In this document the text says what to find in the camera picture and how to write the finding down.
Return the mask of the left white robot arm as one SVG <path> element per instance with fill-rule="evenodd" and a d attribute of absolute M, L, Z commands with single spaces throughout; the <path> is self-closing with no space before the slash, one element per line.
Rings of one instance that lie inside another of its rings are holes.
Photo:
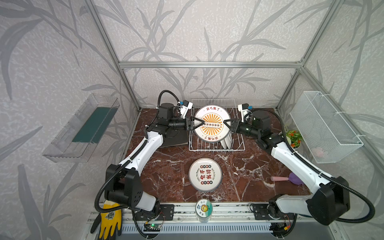
<path fill-rule="evenodd" d="M 195 117 L 187 117 L 193 103 L 186 100 L 177 106 L 165 103 L 157 108 L 154 120 L 145 128 L 145 136 L 134 151 L 118 165 L 110 165 L 106 171 L 106 182 L 95 199 L 95 208 L 100 213 L 122 209 L 146 211 L 158 214 L 159 200 L 144 192 L 141 174 L 155 151 L 166 138 L 172 138 L 179 131 L 198 128 Z"/>

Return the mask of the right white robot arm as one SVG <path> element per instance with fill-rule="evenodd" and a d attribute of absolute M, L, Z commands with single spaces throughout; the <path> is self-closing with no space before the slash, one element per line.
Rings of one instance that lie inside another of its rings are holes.
<path fill-rule="evenodd" d="M 327 175 L 297 152 L 293 152 L 284 137 L 270 128 L 258 129 L 239 119 L 225 120 L 231 132 L 253 137 L 258 146 L 283 163 L 310 190 L 308 196 L 282 195 L 269 201 L 270 215 L 306 215 L 322 225 L 329 225 L 350 210 L 349 192 L 327 180 Z"/>

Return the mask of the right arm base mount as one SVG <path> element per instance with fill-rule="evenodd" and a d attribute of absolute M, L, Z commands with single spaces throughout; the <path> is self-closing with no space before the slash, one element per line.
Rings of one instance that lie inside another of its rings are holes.
<path fill-rule="evenodd" d="M 284 213 L 280 211 L 276 204 L 250 204 L 250 210 L 254 214 L 255 220 L 284 220 Z"/>

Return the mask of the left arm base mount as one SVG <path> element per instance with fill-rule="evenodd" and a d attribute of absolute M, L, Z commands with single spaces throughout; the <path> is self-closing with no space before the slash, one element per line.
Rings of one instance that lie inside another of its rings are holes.
<path fill-rule="evenodd" d="M 175 205 L 173 204 L 159 204 L 155 205 L 152 211 L 140 210 L 134 212 L 137 221 L 172 221 L 175 213 Z"/>

